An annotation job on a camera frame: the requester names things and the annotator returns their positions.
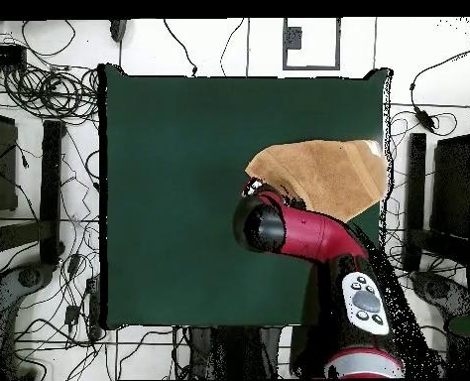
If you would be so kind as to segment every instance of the control buttons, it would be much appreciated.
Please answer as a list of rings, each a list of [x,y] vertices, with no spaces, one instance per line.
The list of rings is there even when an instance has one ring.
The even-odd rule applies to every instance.
[[[360,310],[365,310],[369,313],[377,313],[381,307],[378,297],[367,291],[358,291],[355,293],[352,303]]]
[[[369,319],[369,316],[366,312],[358,312],[357,313],[357,318],[359,318],[361,321],[365,321]]]
[[[379,325],[383,325],[383,320],[380,316],[378,315],[373,315],[373,321],[376,322]]]

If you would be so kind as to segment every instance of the power cord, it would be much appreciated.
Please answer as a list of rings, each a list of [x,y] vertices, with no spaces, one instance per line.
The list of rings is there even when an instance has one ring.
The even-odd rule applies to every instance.
[[[226,53],[226,49],[228,48],[228,44],[230,44],[231,37],[233,37],[233,34],[237,32],[237,30],[242,26],[246,18],[242,18],[242,21],[240,21],[240,24],[233,30],[233,32],[230,34],[230,37],[228,38],[228,41],[226,42],[226,45],[224,46],[223,54],[221,55],[221,59],[219,60],[219,64],[221,65],[221,70],[223,72],[223,75],[226,76],[226,73],[224,72],[223,68],[223,58],[224,54]]]
[[[143,337],[141,338],[140,342],[138,343],[137,347],[135,348],[135,350],[133,350],[129,355],[125,356],[124,358],[122,358],[120,361],[119,361],[119,373],[118,373],[118,376],[117,376],[117,381],[119,381],[121,378],[122,378],[122,362],[124,362],[126,359],[129,359],[131,356],[133,356],[136,352],[138,352],[138,349],[140,349],[140,346],[142,346],[145,338],[149,335],[149,334],[171,334],[172,331],[148,331],[147,333],[145,333],[143,335]]]
[[[464,52],[464,53],[460,53],[460,54],[457,54],[455,56],[452,56],[451,58],[441,62],[441,63],[438,63],[438,64],[435,64],[435,65],[431,65],[430,67],[428,68],[425,68],[424,70],[420,71],[413,79],[413,82],[411,83],[410,85],[410,92],[411,92],[411,104],[413,106],[413,110],[414,110],[414,115],[416,117],[416,119],[418,120],[418,122],[425,128],[427,129],[429,132],[433,133],[433,134],[437,134],[435,132],[435,130],[437,129],[436,125],[434,124],[434,120],[432,119],[431,116],[428,115],[428,113],[424,110],[421,110],[415,103],[414,103],[414,99],[413,99],[413,93],[414,93],[414,89],[416,88],[416,80],[418,79],[418,77],[421,75],[421,74],[424,74],[426,71],[429,71],[433,68],[436,68],[436,67],[439,67],[440,65],[443,65],[443,64],[446,64],[448,62],[452,62],[454,60],[458,60],[458,59],[462,59],[464,57],[466,57],[467,55],[470,54],[470,50],[467,51],[467,52]]]
[[[185,56],[187,58],[187,61],[192,65],[192,76],[193,77],[196,77],[196,72],[198,71],[198,67],[196,67],[196,64],[194,64],[191,59],[189,58],[189,53],[187,52],[187,48],[185,47],[185,45],[183,43],[181,43],[178,38],[176,37],[176,35],[172,32],[172,30],[170,29],[170,27],[168,26],[168,23],[167,23],[167,20],[166,19],[163,19],[163,22],[165,23],[165,26],[167,27],[168,29],[168,32],[170,32],[170,35],[172,37],[174,37],[174,40],[176,40],[180,46],[183,48],[183,51],[185,52]]]

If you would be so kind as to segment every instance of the black cable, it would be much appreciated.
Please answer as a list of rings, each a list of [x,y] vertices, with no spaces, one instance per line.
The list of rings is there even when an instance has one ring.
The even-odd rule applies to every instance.
[[[110,381],[112,380],[112,376],[110,375],[110,369],[108,368],[108,345],[104,345],[104,358],[105,358],[105,364],[106,364],[106,374],[108,374],[108,379]]]
[[[140,349],[140,346],[142,345],[142,343],[144,342],[145,338],[149,335],[149,334],[171,334],[172,332],[171,331],[148,331],[147,333],[145,333],[143,335],[143,337],[141,338],[140,342],[138,343],[138,346],[135,348],[135,350],[133,350],[129,355],[125,356],[124,358],[122,358],[119,362],[119,374],[117,376],[117,381],[119,381],[122,377],[122,362],[124,362],[126,359],[130,358],[131,356],[133,356],[136,352],[138,352],[138,349]]]
[[[45,370],[45,372],[43,373],[43,377],[41,377],[40,381],[45,380],[45,377],[47,376],[48,370],[47,370],[47,367],[44,364],[42,364],[41,362],[38,362],[38,361],[31,361],[30,359],[22,358],[17,353],[15,353],[15,356],[16,356],[17,359],[19,359],[22,362],[27,362],[29,364],[38,365],[38,366],[42,367]]]
[[[446,334],[446,332],[441,330],[441,328],[436,327],[435,325],[421,325],[420,326],[420,329],[424,329],[424,328],[430,328],[431,330],[437,331],[438,333],[441,333],[443,336],[448,338],[448,335]]]
[[[95,176],[95,175],[88,169],[88,160],[89,160],[90,158],[92,158],[95,154],[98,154],[98,153],[99,153],[99,150],[92,152],[92,153],[87,157],[87,159],[85,160],[85,170],[87,171],[87,173],[88,173],[91,177],[93,177],[94,179],[97,179],[97,180],[99,180],[99,177]]]
[[[441,63],[438,63],[438,64],[435,64],[435,65],[431,65],[427,68],[425,68],[424,70],[420,71],[413,79],[413,82],[411,83],[410,85],[410,92],[411,92],[411,104],[413,106],[413,110],[414,110],[414,113],[415,113],[415,116],[416,118],[418,119],[418,121],[420,122],[420,124],[425,127],[428,131],[430,131],[431,133],[434,133],[434,134],[437,134],[438,136],[447,136],[448,134],[445,134],[445,135],[440,135],[438,133],[436,133],[434,131],[434,129],[437,129],[434,125],[434,122],[433,122],[433,119],[431,116],[429,116],[427,114],[426,111],[423,111],[421,110],[418,106],[416,106],[416,104],[414,103],[414,98],[413,98],[413,93],[414,93],[414,89],[416,88],[416,80],[418,79],[419,76],[421,76],[422,74],[424,74],[426,71],[429,71],[433,68],[436,68],[436,67],[439,67],[440,65],[443,65],[443,64],[446,64],[448,62],[451,62],[451,61],[454,61],[454,60],[458,60],[458,59],[461,59],[461,58],[464,58],[466,57],[467,55],[470,54],[470,50],[466,51],[466,52],[463,52],[463,53],[459,53],[455,56],[452,56],[451,58],[449,59],[446,59],[444,60],[443,62]]]
[[[226,73],[224,72],[224,67],[223,67],[223,58],[224,54],[226,53],[226,49],[228,48],[228,44],[230,44],[231,37],[233,37],[233,34],[237,32],[237,30],[242,26],[246,18],[242,18],[242,21],[240,21],[240,24],[237,25],[237,27],[233,30],[233,32],[230,34],[230,37],[228,38],[228,41],[226,42],[226,45],[224,46],[223,54],[221,55],[221,59],[219,60],[219,64],[221,65],[221,70],[223,72],[223,75],[226,76]]]
[[[184,52],[185,52],[185,56],[187,57],[187,61],[192,65],[192,76],[195,77],[196,76],[196,72],[198,71],[198,67],[196,67],[196,64],[194,64],[191,59],[189,58],[189,53],[187,52],[187,48],[185,47],[185,45],[183,43],[181,43],[178,38],[176,37],[176,35],[172,32],[172,30],[170,29],[170,27],[168,26],[168,23],[167,23],[167,20],[166,19],[163,19],[163,22],[165,23],[165,26],[167,27],[168,29],[168,32],[170,32],[170,35],[172,37],[174,37],[174,40],[176,40],[180,46],[183,48]]]
[[[28,46],[28,49],[35,55],[35,56],[41,56],[41,57],[53,57],[53,56],[56,56],[57,54],[59,53],[62,53],[67,47],[69,47],[72,43],[72,41],[74,40],[74,37],[76,37],[76,31],[74,30],[74,27],[72,26],[72,24],[67,21],[66,19],[64,19],[64,21],[67,23],[67,25],[71,28],[71,31],[72,31],[72,35],[71,35],[71,38],[69,39],[69,41],[67,42],[67,44],[62,47],[60,50],[54,52],[54,53],[50,53],[50,54],[45,54],[45,53],[38,53],[36,50],[32,49],[30,46],[29,46],[29,43],[27,41],[27,38],[25,36],[25,29],[27,27],[27,25],[29,24],[30,21],[24,21],[24,24],[22,25],[22,38],[24,39],[24,42],[27,44]]]

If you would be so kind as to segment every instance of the brown cloth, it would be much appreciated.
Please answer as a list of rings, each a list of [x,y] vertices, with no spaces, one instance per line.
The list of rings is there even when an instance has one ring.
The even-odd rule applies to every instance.
[[[274,145],[256,155],[246,173],[289,198],[303,199],[307,210],[344,222],[387,191],[387,160],[375,141]]]

